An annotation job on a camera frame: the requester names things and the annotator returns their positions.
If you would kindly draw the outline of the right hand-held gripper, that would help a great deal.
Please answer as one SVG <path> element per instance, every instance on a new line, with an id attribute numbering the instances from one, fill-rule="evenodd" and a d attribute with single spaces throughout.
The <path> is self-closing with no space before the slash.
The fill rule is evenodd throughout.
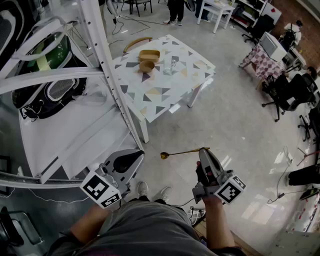
<path id="1" fill-rule="evenodd" d="M 233 172 L 224 171 L 218 158 L 207 149 L 199 151 L 200 171 L 199 182 L 192 189 L 195 203 L 204 198 L 219 198 L 223 204 L 230 205 L 246 189 L 246 184 Z M 211 185 L 217 180 L 217 175 L 222 185 Z"/>

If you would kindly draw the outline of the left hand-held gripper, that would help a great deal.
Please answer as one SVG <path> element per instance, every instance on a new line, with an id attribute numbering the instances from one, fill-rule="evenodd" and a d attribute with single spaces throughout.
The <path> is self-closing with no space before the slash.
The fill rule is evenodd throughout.
<path id="1" fill-rule="evenodd" d="M 134 178 L 145 152 L 124 149 L 112 153 L 95 171 L 90 171 L 80 185 L 81 190 L 101 208 L 107 208 L 131 192 Z"/>

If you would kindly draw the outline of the small gold spoon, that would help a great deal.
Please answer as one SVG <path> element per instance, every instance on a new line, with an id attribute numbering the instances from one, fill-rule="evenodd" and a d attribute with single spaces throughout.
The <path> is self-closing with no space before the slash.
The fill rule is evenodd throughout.
<path id="1" fill-rule="evenodd" d="M 169 156 L 173 156 L 173 155 L 181 155 L 181 154 L 188 154 L 188 153 L 196 153 L 199 152 L 200 150 L 209 150 L 209 147 L 202 147 L 202 148 L 197 148 L 197 149 L 193 149 L 193 150 L 188 150 L 188 151 L 183 151 L 183 152 L 177 152 L 177 153 L 167 153 L 167 152 L 161 152 L 160 153 L 160 157 L 162 160 L 167 159 Z"/>

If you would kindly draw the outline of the clear glass cup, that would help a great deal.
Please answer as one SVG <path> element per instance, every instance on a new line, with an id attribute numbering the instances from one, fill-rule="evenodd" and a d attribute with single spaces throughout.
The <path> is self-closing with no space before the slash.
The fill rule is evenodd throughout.
<path id="1" fill-rule="evenodd" d="M 176 66 L 177 61 L 174 57 L 172 56 L 167 56 L 163 60 L 163 73 L 165 75 L 171 76 L 173 74 L 173 69 Z"/>

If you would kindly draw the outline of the person's right forearm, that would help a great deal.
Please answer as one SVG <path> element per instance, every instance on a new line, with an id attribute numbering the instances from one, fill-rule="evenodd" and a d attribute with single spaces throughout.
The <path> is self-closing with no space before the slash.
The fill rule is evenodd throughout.
<path id="1" fill-rule="evenodd" d="M 234 247 L 235 241 L 227 223 L 222 201 L 217 197 L 205 197 L 203 202 L 206 211 L 207 247 L 211 250 Z"/>

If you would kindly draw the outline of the person's left forearm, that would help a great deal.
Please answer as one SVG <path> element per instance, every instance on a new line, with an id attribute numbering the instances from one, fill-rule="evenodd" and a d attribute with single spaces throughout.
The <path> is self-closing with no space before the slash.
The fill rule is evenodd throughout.
<path id="1" fill-rule="evenodd" d="M 102 209 L 94 204 L 71 228 L 70 232 L 81 243 L 87 244 L 97 237 L 110 210 Z"/>

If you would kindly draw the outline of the person's left grey shoe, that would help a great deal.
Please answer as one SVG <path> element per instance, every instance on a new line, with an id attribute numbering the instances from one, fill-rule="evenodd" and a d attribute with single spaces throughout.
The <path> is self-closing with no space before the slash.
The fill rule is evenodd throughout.
<path id="1" fill-rule="evenodd" d="M 141 181 L 137 185 L 137 195 L 138 197 L 147 197 L 148 196 L 149 187 L 146 182 Z"/>

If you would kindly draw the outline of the person's grey shoe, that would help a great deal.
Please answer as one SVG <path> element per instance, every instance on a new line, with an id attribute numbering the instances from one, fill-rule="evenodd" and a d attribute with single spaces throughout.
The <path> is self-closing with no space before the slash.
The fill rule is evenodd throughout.
<path id="1" fill-rule="evenodd" d="M 172 191 L 173 189 L 170 186 L 166 186 L 160 192 L 160 199 L 163 200 L 165 203 L 167 203 L 170 199 L 170 195 Z"/>
<path id="2" fill-rule="evenodd" d="M 137 185 L 137 195 L 138 197 L 147 197 L 148 196 L 149 187 L 146 182 L 141 181 Z"/>

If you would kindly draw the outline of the person's right grey shoe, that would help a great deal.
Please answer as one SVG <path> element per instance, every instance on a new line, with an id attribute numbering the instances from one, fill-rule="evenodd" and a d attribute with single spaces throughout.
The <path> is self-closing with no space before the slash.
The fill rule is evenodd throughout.
<path id="1" fill-rule="evenodd" d="M 163 200 L 165 203 L 167 203 L 170 199 L 170 195 L 172 191 L 173 189 L 170 186 L 166 186 L 160 192 L 160 199 Z"/>

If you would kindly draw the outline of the person's black trousers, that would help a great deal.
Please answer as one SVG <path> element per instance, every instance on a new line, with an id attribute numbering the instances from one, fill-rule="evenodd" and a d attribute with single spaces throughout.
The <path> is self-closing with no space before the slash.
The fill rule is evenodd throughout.
<path id="1" fill-rule="evenodd" d="M 128 203 L 131 202 L 148 202 L 151 203 L 152 201 L 149 200 L 149 198 L 146 195 L 142 195 L 139 198 L 133 198 L 130 201 L 128 201 Z M 169 204 L 167 204 L 163 199 L 156 199 L 155 201 L 153 201 L 153 203 L 159 203 L 162 205 L 167 205 L 169 206 Z"/>

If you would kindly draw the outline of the white metal shelf rack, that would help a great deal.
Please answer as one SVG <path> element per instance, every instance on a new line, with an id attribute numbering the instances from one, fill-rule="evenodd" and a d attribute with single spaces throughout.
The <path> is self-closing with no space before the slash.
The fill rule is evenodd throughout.
<path id="1" fill-rule="evenodd" d="M 117 151 L 141 150 L 125 95 L 111 56 L 98 0 L 59 0 L 41 6 L 31 0 L 35 24 L 0 70 L 2 98 L 12 91 L 67 79 L 86 78 L 83 95 L 45 119 L 23 119 L 18 108 L 19 133 L 27 170 L 13 169 L 13 137 L 0 114 L 0 186 L 20 189 L 79 187 L 79 176 L 104 164 Z M 22 61 L 52 51 L 64 36 L 86 67 L 57 68 L 16 74 Z"/>

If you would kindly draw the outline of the person's grey shirt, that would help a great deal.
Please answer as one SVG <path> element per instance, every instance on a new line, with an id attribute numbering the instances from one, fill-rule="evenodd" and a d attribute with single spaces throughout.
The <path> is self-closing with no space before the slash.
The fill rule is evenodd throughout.
<path id="1" fill-rule="evenodd" d="M 87 244 L 70 232 L 47 256 L 246 256 L 236 246 L 207 248 L 186 213 L 158 202 L 136 200 L 111 214 L 106 232 Z"/>

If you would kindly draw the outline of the table with triangle-patterned cloth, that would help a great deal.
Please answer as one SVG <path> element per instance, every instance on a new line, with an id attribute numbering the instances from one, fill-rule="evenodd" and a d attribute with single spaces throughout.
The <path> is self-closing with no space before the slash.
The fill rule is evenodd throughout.
<path id="1" fill-rule="evenodd" d="M 139 71 L 142 50 L 160 51 L 160 58 L 150 73 Z M 174 57 L 172 75 L 164 74 L 164 59 Z M 113 60 L 128 108 L 138 120 L 145 143 L 149 141 L 147 123 L 192 94 L 192 107 L 203 85 L 215 74 L 215 65 L 194 49 L 168 34 L 140 45 Z"/>

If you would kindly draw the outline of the tan round bowl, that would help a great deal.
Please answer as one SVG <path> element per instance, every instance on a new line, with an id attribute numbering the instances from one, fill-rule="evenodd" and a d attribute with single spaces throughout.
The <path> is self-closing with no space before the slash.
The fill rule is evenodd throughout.
<path id="1" fill-rule="evenodd" d="M 139 71 L 142 73 L 150 73 L 155 68 L 155 63 L 150 60 L 143 60 L 139 63 Z"/>

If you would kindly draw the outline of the black office chair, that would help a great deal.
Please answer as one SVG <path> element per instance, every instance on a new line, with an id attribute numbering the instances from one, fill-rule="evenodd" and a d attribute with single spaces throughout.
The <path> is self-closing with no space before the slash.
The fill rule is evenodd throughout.
<path id="1" fill-rule="evenodd" d="M 269 15 L 261 15 L 253 27 L 248 28 L 248 34 L 242 34 L 241 36 L 246 36 L 247 39 L 244 40 L 246 43 L 247 41 L 253 42 L 255 45 L 259 42 L 261 37 L 265 32 L 269 33 L 275 27 L 274 19 Z"/>
<path id="2" fill-rule="evenodd" d="M 304 139 L 305 142 L 311 138 L 310 130 L 313 130 L 315 134 L 314 142 L 320 140 L 320 107 L 315 107 L 310 110 L 308 113 L 309 123 L 306 122 L 302 115 L 299 118 L 303 121 L 303 124 L 299 124 L 298 128 L 304 128 Z"/>
<path id="3" fill-rule="evenodd" d="M 291 81 L 288 81 L 284 74 L 277 79 L 270 76 L 268 81 L 262 83 L 262 91 L 273 99 L 271 102 L 263 103 L 262 107 L 276 106 L 275 122 L 280 120 L 280 115 L 295 111 L 300 104 L 313 104 L 317 101 L 316 83 L 307 73 L 296 74 Z"/>

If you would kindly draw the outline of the pink checked cloth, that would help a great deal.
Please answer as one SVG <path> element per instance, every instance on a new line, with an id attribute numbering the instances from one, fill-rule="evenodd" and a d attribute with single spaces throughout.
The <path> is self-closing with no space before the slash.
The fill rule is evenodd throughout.
<path id="1" fill-rule="evenodd" d="M 242 60 L 239 67 L 244 69 L 251 65 L 255 71 L 255 76 L 259 78 L 259 83 L 256 90 L 262 86 L 263 82 L 267 81 L 268 77 L 277 79 L 285 70 L 285 65 L 282 60 L 276 61 L 268 56 L 263 47 L 258 43 L 251 52 Z"/>

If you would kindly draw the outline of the tan rectangular container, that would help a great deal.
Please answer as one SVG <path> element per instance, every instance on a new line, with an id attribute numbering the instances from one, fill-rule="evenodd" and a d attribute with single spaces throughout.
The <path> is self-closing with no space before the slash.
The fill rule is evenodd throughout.
<path id="1" fill-rule="evenodd" d="M 139 52 L 139 61 L 151 61 L 153 63 L 157 63 L 160 59 L 160 51 L 144 49 Z"/>

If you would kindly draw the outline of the wooden chair back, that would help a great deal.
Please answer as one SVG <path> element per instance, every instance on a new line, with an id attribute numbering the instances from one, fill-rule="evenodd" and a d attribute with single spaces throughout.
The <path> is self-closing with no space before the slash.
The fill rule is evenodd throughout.
<path id="1" fill-rule="evenodd" d="M 140 43 L 140 42 L 142 42 L 142 41 L 146 41 L 146 40 L 148 40 L 149 42 L 151 42 L 152 39 L 153 39 L 153 38 L 152 38 L 151 36 L 141 37 L 141 38 L 135 39 L 135 40 L 131 41 L 129 44 L 126 45 L 126 47 L 125 47 L 124 50 L 123 50 L 123 53 L 124 53 L 124 54 L 127 53 L 128 50 L 129 50 L 133 45 L 135 45 L 135 44 L 138 44 L 138 43 Z"/>

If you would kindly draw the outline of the green and black backpack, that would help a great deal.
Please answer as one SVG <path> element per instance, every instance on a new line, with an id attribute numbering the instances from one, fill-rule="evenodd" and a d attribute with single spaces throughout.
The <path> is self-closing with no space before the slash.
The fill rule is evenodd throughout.
<path id="1" fill-rule="evenodd" d="M 0 0 L 0 70 L 34 24 L 31 0 Z"/>
<path id="2" fill-rule="evenodd" d="M 70 40 L 65 35 L 46 55 L 35 60 L 22 61 L 16 74 L 24 75 L 38 71 L 86 66 L 74 55 Z M 46 119 L 58 113 L 78 96 L 82 96 L 86 88 L 86 80 L 85 77 L 71 78 L 16 89 L 11 92 L 12 102 L 23 119 L 30 118 L 32 121 Z"/>

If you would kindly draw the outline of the white box appliance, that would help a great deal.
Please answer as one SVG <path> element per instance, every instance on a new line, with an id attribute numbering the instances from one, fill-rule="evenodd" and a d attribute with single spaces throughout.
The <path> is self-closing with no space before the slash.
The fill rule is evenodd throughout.
<path id="1" fill-rule="evenodd" d="M 267 55 L 276 62 L 280 62 L 287 51 L 281 45 L 281 43 L 270 33 L 265 32 L 259 40 L 259 44 L 262 46 Z"/>

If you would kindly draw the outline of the white table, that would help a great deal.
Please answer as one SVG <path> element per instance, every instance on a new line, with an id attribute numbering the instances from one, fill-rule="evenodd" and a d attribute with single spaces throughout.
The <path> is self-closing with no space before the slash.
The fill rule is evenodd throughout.
<path id="1" fill-rule="evenodd" d="M 202 20 L 202 13 L 204 10 L 208 11 L 211 16 L 209 16 L 208 20 L 209 22 L 212 21 L 213 17 L 216 16 L 215 25 L 213 28 L 213 33 L 215 34 L 217 32 L 217 29 L 220 25 L 220 22 L 222 20 L 222 16 L 226 15 L 226 18 L 223 22 L 223 29 L 226 30 L 229 24 L 229 21 L 231 19 L 231 16 L 234 11 L 234 7 L 227 3 L 223 3 L 220 0 L 202 0 L 201 3 L 201 8 L 199 11 L 198 19 L 197 19 L 197 24 L 199 25 L 201 20 Z"/>

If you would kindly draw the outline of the white shelving unit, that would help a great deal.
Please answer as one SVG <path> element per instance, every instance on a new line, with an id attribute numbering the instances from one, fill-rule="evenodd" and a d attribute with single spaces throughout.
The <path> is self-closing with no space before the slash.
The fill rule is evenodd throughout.
<path id="1" fill-rule="evenodd" d="M 282 12 L 271 4 L 272 0 L 230 0 L 234 7 L 232 19 L 244 28 L 254 27 L 260 17 L 268 15 L 275 25 Z"/>

